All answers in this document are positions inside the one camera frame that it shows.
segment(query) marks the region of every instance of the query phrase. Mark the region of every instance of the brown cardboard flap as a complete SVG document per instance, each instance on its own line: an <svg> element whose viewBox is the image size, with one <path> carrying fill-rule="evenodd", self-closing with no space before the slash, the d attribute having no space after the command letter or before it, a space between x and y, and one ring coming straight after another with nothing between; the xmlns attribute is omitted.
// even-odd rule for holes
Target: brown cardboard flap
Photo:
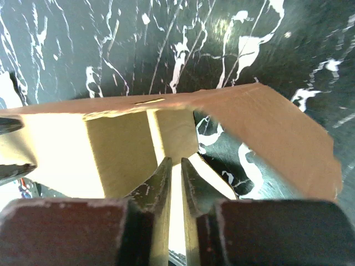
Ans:
<svg viewBox="0 0 355 266"><path fill-rule="evenodd" d="M88 121L147 109L202 110L221 122L230 134L245 142L305 196L334 200L341 191L341 167L333 157L332 139L286 98L259 83L190 94L96 98L31 105L1 110L0 116L32 117L31 114L38 113L65 113L82 114L82 119Z"/></svg>

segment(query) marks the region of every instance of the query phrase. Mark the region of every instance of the open cardboard box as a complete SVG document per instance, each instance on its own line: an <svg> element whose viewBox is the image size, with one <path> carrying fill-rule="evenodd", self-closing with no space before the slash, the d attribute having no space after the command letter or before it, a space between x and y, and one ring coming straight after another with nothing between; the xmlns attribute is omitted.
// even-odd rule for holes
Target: open cardboard box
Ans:
<svg viewBox="0 0 355 266"><path fill-rule="evenodd" d="M127 195L164 156L175 165L191 157L200 164L197 170L218 176L196 154L193 110L221 122L305 197L334 201L340 192L341 167L333 157L332 139L286 98L259 83L2 110L1 117L21 119L24 128L0 136L0 163L36 164L28 178L83 198Z"/></svg>

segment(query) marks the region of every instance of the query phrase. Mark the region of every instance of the cardboard box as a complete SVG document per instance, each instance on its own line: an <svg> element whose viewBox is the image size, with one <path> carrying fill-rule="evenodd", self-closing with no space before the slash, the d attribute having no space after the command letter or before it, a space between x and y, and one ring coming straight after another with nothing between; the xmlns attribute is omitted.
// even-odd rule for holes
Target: cardboard box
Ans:
<svg viewBox="0 0 355 266"><path fill-rule="evenodd" d="M340 192L341 167L332 139L259 83L1 110L2 117L21 119L24 129L0 136L0 161L37 164L28 177L69 197L123 197L164 156L174 164L196 157L196 109L221 122L305 197L334 201Z"/></svg>

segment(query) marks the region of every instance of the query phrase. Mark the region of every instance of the torn cardboard edge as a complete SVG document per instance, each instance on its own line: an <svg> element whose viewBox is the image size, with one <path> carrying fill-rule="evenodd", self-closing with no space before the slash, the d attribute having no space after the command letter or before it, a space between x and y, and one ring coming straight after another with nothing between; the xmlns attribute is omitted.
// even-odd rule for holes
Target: torn cardboard edge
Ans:
<svg viewBox="0 0 355 266"><path fill-rule="evenodd" d="M0 116L22 119L25 129L20 131L38 163L31 175L35 181L63 193L65 186L58 187L58 183L69 175L70 182L80 180L73 186L76 190L85 190L84 180L91 182L86 193L76 196L103 197L115 192L121 195L134 185L133 190L137 182L144 181L142 176L146 179L154 172L162 151L175 163L196 153L192 115L196 109L220 122L306 197L334 201L340 192L341 168L333 156L332 139L290 101L262 84L167 94L163 98L81 99L2 110ZM152 133L157 127L160 137ZM163 146L147 135L158 136ZM132 160L130 167L117 167ZM123 181L128 183L126 189L117 188L115 183Z"/></svg>

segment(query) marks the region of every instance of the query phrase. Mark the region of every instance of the black marble surface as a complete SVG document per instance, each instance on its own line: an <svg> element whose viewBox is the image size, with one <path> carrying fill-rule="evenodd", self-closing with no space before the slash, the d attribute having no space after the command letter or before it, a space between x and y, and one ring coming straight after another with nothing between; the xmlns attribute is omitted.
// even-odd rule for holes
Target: black marble surface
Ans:
<svg viewBox="0 0 355 266"><path fill-rule="evenodd" d="M21 96L0 90L0 104L259 81L334 138L338 198L355 223L354 23L349 0L0 0L0 72ZM217 122L196 114L196 124L200 152L238 194L298 196Z"/></svg>

